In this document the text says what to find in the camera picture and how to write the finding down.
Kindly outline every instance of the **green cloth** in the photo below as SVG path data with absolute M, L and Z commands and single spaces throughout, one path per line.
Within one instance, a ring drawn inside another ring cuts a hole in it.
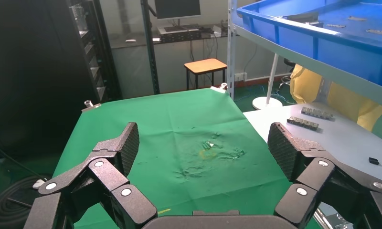
M 110 102 L 83 113 L 55 175 L 81 163 L 97 142 L 119 136 L 128 122 L 137 122 L 140 136 L 128 178 L 164 211 L 159 216 L 273 214 L 290 186 L 229 95 L 211 89 Z M 75 226 L 116 228 L 99 204 Z

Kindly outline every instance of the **blue plastic tray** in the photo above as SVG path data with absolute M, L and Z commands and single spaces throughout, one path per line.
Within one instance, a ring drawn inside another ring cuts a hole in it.
M 367 32 L 382 31 L 382 0 L 262 0 L 237 12 L 245 29 L 382 86 L 382 35 Z M 310 12 L 322 28 L 285 19 Z

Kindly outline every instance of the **black cabinet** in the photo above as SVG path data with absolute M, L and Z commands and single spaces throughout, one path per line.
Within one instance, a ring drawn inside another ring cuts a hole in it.
M 0 0 L 3 151 L 61 153 L 85 100 L 120 98 L 98 0 Z

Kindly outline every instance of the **keyboard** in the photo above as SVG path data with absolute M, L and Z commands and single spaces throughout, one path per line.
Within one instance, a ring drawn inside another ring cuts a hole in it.
M 192 30 L 192 29 L 199 29 L 201 26 L 198 24 L 192 24 L 192 25 L 182 25 L 182 26 L 171 26 L 171 27 L 165 27 L 164 30 L 166 32 L 174 32 L 174 31 L 180 31 L 180 30 Z

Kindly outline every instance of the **power outlet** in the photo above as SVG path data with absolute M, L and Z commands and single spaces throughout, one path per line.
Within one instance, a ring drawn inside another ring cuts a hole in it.
M 244 81 L 247 79 L 247 73 L 236 73 L 234 74 L 234 81 Z

